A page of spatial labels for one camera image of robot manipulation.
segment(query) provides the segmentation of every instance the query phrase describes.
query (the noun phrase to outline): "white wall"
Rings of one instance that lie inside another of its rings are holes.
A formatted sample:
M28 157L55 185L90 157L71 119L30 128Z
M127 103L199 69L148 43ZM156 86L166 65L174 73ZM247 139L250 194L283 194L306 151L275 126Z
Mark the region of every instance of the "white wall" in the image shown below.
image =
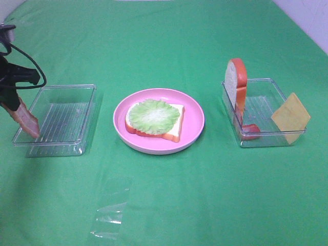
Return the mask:
M5 18L25 0L0 0L0 24Z
M328 0L273 0L328 54Z

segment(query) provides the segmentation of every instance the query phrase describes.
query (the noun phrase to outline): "clear plastic container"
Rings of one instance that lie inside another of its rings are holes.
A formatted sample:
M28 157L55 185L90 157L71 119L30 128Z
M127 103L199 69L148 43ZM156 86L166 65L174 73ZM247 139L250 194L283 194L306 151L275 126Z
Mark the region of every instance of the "clear plastic container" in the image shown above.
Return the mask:
M222 100L229 120L234 129L236 139L241 147L290 146L286 135L300 135L304 130L280 131L271 119L271 115L285 102L286 97L270 78L248 79L247 96L243 113L243 125L256 124L260 132L245 132L242 130L227 91L222 82Z
M13 144L27 147L27 157L82 155L95 109L95 91L95 85L42 87L30 108L38 119L39 138L19 128Z

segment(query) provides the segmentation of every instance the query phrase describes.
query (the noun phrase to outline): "green tablecloth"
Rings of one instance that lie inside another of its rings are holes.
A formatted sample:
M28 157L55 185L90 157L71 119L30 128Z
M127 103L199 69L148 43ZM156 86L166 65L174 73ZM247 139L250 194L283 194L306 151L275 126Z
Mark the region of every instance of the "green tablecloth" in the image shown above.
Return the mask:
M328 244L328 56L273 2L30 0L6 23L49 85L96 84L102 103L78 157L25 158L0 111L1 245L94 245L97 209L127 180L119 233L105 245ZM249 78L301 99L312 119L297 144L237 145L220 85L233 57ZM32 67L16 52L7 59ZM206 117L198 140L167 156L131 149L112 124L123 98L158 87L190 95ZM29 106L37 90L19 94Z

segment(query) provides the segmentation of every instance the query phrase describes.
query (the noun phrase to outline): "yellow cheese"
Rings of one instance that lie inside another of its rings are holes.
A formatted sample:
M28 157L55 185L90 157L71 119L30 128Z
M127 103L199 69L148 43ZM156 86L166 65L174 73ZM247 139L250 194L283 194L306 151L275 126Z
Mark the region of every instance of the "yellow cheese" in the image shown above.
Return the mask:
M271 119L280 131L301 131L311 119L307 110L293 92L287 100L273 113ZM289 144L298 139L299 134L285 135Z

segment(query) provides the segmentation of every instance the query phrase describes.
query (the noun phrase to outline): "pink plate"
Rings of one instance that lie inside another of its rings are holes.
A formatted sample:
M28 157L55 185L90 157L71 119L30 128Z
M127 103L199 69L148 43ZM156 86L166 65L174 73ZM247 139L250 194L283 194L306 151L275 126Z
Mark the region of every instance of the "pink plate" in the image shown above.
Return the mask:
M129 107L147 98L184 105L180 142L157 137L141 137L126 131L125 116ZM172 89L154 88L135 92L123 99L114 111L113 123L118 135L128 146L147 154L166 155L189 147L201 134L205 117L201 106L192 97Z

